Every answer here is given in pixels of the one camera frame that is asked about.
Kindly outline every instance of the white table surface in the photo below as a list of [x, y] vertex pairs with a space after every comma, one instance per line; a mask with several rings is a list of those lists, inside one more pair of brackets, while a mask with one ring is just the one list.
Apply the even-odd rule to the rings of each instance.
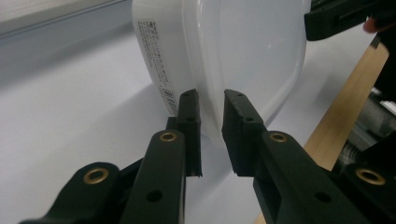
[[[79, 168], [142, 158], [167, 115], [131, 24], [131, 1], [0, 39], [0, 223], [43, 216]], [[356, 27], [308, 43], [304, 69], [270, 130], [304, 144], [373, 39]], [[202, 138], [186, 223], [252, 223], [252, 178]]]
[[18, 32], [103, 7], [116, 0], [2, 0], [0, 35]]

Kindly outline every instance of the wooden board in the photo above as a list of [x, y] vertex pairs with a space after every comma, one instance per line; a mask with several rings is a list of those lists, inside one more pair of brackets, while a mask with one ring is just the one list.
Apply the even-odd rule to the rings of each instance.
[[[304, 146], [317, 165], [327, 170], [334, 167], [388, 56], [387, 48], [375, 39], [358, 61]], [[254, 223], [266, 223], [262, 213]]]

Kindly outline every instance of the barcode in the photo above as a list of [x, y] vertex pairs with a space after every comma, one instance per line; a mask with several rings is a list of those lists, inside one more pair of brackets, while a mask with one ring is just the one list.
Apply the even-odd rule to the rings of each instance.
[[172, 91], [162, 89], [163, 99], [165, 100], [166, 106], [169, 112], [176, 116], [177, 115], [177, 100]]

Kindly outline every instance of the black plastic mount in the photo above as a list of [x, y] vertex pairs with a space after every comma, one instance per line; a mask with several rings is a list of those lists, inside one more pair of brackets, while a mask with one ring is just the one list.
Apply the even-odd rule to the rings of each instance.
[[376, 80], [375, 87], [379, 89], [388, 100], [396, 102], [396, 25], [377, 35], [389, 52], [389, 57]]
[[373, 16], [376, 25], [396, 21], [394, 0], [313, 0], [304, 15], [306, 39], [321, 40], [339, 34]]
[[105, 162], [81, 168], [46, 215], [22, 224], [184, 223], [186, 176], [202, 175], [201, 120], [196, 90], [179, 101], [142, 160], [122, 171]]
[[[376, 174], [383, 174], [387, 185], [374, 186], [356, 177], [355, 171], [365, 167], [360, 165], [346, 170], [341, 177], [330, 178], [332, 175], [318, 167], [290, 135], [268, 132], [241, 92], [225, 91], [222, 133], [233, 170], [239, 176], [254, 177], [253, 186], [267, 223], [376, 223], [376, 220], [394, 223], [396, 220], [392, 177], [377, 171]], [[359, 198], [357, 195], [362, 198], [351, 201], [345, 195], [348, 189], [352, 191], [348, 193], [350, 198]], [[378, 213], [366, 216], [362, 211], [367, 210]]]

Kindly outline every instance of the screw hole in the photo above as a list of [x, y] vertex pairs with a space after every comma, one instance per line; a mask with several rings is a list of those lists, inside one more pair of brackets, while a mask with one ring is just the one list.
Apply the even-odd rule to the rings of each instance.
[[374, 172], [369, 169], [363, 169], [359, 168], [356, 170], [356, 175], [363, 181], [372, 184], [372, 185], [385, 185], [386, 180], [385, 178], [378, 174], [377, 172]]
[[160, 139], [164, 142], [172, 142], [177, 138], [177, 135], [174, 133], [163, 133], [160, 136]]
[[315, 197], [323, 203], [330, 203], [332, 201], [332, 198], [327, 193], [324, 192], [317, 192], [315, 194]]
[[195, 121], [195, 118], [186, 118], [186, 121], [188, 121], [188, 122], [194, 122], [194, 121]]
[[288, 138], [283, 133], [271, 133], [270, 138], [273, 141], [280, 142], [280, 143], [288, 141]]
[[108, 170], [105, 168], [93, 168], [84, 175], [84, 182], [89, 185], [99, 184], [108, 177]]
[[160, 199], [163, 198], [163, 193], [160, 192], [159, 190], [153, 190], [148, 193], [146, 196], [147, 200], [152, 203], [158, 202]]

